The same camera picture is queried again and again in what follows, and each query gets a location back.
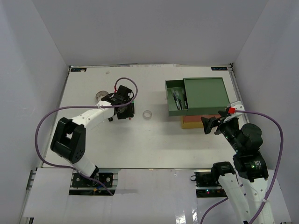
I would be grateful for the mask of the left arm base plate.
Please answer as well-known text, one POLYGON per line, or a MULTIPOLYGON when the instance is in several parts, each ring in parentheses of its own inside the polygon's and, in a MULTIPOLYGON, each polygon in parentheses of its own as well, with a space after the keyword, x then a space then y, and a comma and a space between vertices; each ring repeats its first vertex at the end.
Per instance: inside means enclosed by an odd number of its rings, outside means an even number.
MULTIPOLYGON (((95 179, 102 182, 106 187, 110 188, 113 185, 113 173, 98 173, 95 179)), ((88 188, 88 187, 98 187, 99 184, 95 181, 88 180, 84 178, 79 173, 74 173, 72 177, 71 186, 73 188, 88 188)))

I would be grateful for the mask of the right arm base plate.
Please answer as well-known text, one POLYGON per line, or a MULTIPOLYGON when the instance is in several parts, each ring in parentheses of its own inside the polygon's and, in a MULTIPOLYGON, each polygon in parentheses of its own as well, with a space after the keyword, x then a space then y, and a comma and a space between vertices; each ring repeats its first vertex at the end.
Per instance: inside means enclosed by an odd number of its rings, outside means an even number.
POLYGON ((190 180, 195 182, 196 187, 217 188, 221 189, 222 186, 213 178, 212 173, 209 172, 195 172, 190 180))

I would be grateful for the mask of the green drawer tray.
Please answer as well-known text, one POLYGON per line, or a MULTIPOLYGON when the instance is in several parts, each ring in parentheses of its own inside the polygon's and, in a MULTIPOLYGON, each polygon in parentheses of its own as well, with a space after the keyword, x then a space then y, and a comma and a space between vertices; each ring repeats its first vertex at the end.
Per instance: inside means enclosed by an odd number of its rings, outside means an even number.
POLYGON ((169 116, 186 116, 186 115, 210 115, 210 114, 217 114, 217 112, 214 113, 206 113, 206 111, 199 112, 198 110, 189 110, 185 108, 182 89, 185 90, 185 84, 184 79, 181 80, 167 80, 165 81, 165 91, 166 91, 166 97, 167 97, 167 104, 168 104, 168 114, 169 116), (177 110, 174 98, 171 93, 171 89, 178 90, 180 99, 182 102, 183 110, 177 110))

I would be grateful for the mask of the black ballpoint pen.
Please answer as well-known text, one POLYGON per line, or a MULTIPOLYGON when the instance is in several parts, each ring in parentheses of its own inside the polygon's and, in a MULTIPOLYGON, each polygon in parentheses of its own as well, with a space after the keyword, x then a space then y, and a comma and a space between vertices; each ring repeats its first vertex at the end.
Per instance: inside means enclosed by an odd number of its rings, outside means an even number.
POLYGON ((185 92, 184 89, 182 89, 182 94, 183 94, 183 99, 184 99, 185 108, 188 109, 187 98, 186 98, 186 92, 185 92))

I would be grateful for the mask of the green tip pen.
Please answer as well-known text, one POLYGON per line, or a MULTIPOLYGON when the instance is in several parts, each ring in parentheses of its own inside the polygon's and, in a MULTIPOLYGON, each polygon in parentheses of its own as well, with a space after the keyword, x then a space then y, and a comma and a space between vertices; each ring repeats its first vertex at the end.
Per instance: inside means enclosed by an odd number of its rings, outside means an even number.
POLYGON ((182 102, 181 102, 178 90, 175 90, 175 93, 176 93, 176 96, 177 96, 177 100, 178 100, 178 104, 180 106, 180 109, 183 110, 183 106, 182 106, 182 102))

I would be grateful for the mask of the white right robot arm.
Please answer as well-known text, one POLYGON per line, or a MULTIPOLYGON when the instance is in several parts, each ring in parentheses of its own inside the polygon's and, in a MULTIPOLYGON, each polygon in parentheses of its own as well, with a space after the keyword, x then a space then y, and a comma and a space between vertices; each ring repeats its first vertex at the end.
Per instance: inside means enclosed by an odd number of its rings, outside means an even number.
POLYGON ((271 205, 264 198, 268 187, 268 169, 259 152, 263 143, 261 129, 251 123, 239 127, 237 117, 228 119, 226 111, 220 118, 202 117, 204 133, 216 127, 235 151, 234 163, 218 162, 211 168, 211 181, 222 186, 241 224, 273 224, 271 205))

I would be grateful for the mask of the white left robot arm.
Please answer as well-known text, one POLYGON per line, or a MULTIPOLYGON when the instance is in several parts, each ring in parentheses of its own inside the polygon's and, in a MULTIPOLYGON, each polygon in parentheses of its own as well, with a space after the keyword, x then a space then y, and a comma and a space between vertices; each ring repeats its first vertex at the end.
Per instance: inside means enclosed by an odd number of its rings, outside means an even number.
POLYGON ((135 112, 133 103, 119 107, 130 102, 133 96, 131 89, 121 85, 115 93, 102 97, 95 109, 90 109, 71 119, 63 117, 58 121, 50 149, 82 173, 82 179, 88 186, 98 183, 99 169, 85 156, 86 131, 95 128, 105 120, 113 121, 115 116, 117 119, 133 117, 135 112))

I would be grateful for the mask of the purple tip pen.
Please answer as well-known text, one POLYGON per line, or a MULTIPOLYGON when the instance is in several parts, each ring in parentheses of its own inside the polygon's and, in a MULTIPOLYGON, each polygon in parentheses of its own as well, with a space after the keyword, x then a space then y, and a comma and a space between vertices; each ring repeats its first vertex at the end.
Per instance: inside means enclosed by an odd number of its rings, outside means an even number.
POLYGON ((175 91, 173 89, 171 89, 171 93, 172 93, 172 96, 174 98, 177 110, 181 110, 179 102, 178 102, 178 99, 177 99, 177 96, 176 96, 176 93, 175 93, 175 91))

